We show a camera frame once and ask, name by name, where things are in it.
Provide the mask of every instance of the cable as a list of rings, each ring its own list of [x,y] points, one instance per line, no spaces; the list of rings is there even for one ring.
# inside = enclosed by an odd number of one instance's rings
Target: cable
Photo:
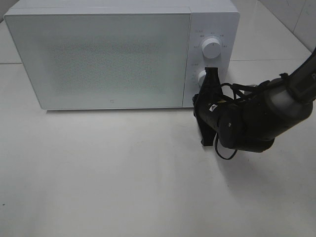
[[[235,150],[234,153],[233,153],[230,157],[228,157],[228,158],[223,157],[223,156],[219,153],[219,151],[218,151],[218,149],[217,149],[217,147],[218,147],[218,140],[219,140],[218,133],[216,133],[216,138],[215,138],[215,151],[216,151],[216,154],[217,154],[220,158],[222,158],[222,159],[226,159],[226,160],[232,159],[232,158],[236,155],[237,150]]]

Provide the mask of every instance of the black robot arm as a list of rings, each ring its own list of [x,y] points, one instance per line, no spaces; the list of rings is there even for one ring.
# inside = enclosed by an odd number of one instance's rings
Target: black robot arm
[[[216,149],[219,140],[224,147],[236,151],[263,152],[272,146],[275,137],[312,113],[316,49],[291,75],[284,73],[281,78],[258,86],[220,84],[217,68],[205,71],[199,94],[193,97],[204,146],[212,146],[216,137]],[[234,98],[223,94],[223,86],[232,89]]]

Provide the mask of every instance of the microwave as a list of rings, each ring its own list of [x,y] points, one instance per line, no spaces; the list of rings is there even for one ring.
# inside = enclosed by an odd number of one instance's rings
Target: microwave
[[[4,16],[45,110],[192,107],[205,67],[225,79],[229,0],[20,0]]]

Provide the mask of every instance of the timer knob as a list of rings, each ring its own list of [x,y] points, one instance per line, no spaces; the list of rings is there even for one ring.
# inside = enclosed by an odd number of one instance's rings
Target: timer knob
[[[203,41],[202,52],[205,58],[216,58],[221,53],[222,43],[219,39],[210,37]]]
[[[206,76],[206,71],[203,70],[197,75],[198,85],[201,87]]]

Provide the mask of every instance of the table surface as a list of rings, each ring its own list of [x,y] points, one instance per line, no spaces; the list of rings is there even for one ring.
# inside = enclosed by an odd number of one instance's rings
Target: table surface
[[[310,52],[258,1],[226,81],[292,72]],[[0,24],[1,237],[314,237],[316,113],[261,154],[203,148],[192,109],[41,110]]]

